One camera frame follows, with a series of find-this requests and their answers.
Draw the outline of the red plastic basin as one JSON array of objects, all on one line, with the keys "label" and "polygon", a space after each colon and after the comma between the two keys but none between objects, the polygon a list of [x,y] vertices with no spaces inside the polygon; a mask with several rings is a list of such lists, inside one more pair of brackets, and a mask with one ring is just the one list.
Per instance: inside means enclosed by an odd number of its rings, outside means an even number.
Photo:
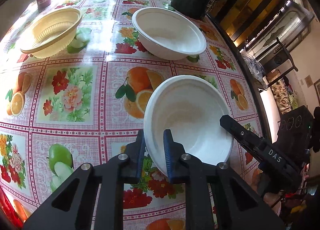
[{"label": "red plastic basin", "polygon": [[1,188],[1,228],[22,229],[23,222]]}]

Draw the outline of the white paper bowl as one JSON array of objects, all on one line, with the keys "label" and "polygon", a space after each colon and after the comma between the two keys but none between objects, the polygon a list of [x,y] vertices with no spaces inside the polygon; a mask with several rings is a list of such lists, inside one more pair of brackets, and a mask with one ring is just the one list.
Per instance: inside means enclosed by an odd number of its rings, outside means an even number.
[{"label": "white paper bowl", "polygon": [[144,114],[146,149],[163,174],[167,174],[163,134],[171,131],[175,142],[202,162],[226,162],[233,137],[220,125],[230,115],[220,92],[209,82],[192,75],[179,75],[162,82],[152,93]]},{"label": "white paper bowl", "polygon": [[167,9],[141,8],[133,14],[132,24],[143,47],[164,60],[200,55],[207,47],[203,33],[194,23]]}]

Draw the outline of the floral fruit tablecloth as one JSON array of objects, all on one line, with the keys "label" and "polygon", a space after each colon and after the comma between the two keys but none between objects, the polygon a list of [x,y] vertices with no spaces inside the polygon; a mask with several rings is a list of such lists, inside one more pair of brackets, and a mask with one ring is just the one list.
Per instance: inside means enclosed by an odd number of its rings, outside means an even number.
[{"label": "floral fruit tablecloth", "polygon": [[56,162],[75,170],[122,153],[143,126],[151,93],[172,76],[206,80],[240,124],[263,134],[248,79],[212,17],[195,22],[207,42],[200,55],[162,60],[140,43],[134,12],[170,2],[52,0],[49,12],[76,8],[83,19],[72,43],[43,59],[18,43],[44,16],[32,2],[1,40],[1,188],[23,223],[59,185]]}]

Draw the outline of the dark wooden chair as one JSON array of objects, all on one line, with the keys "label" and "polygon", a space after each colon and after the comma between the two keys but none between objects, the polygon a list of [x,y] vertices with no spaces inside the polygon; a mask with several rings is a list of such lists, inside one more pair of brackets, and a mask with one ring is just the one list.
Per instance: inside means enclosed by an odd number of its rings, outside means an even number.
[{"label": "dark wooden chair", "polygon": [[267,54],[267,56],[265,56],[262,59],[262,66],[264,67],[265,73],[266,74],[270,73],[272,70],[274,70],[277,67],[279,67],[282,64],[284,64],[287,60],[289,60],[291,62],[291,67],[289,69],[287,69],[284,73],[282,73],[280,76],[275,78],[272,82],[270,82],[267,85],[267,88],[269,88],[272,85],[274,85],[277,81],[283,79],[291,71],[293,71],[293,70],[294,71],[298,71],[298,68],[296,67],[296,65],[294,63],[292,56],[290,55],[290,53],[287,50],[287,48],[285,47],[285,45],[283,45],[281,43],[279,38],[276,38],[276,41],[272,45],[270,45],[266,49],[266,51],[272,50],[277,45],[278,45],[278,47],[276,48],[276,50],[275,50],[276,52],[275,53],[272,51],[272,53]]}]

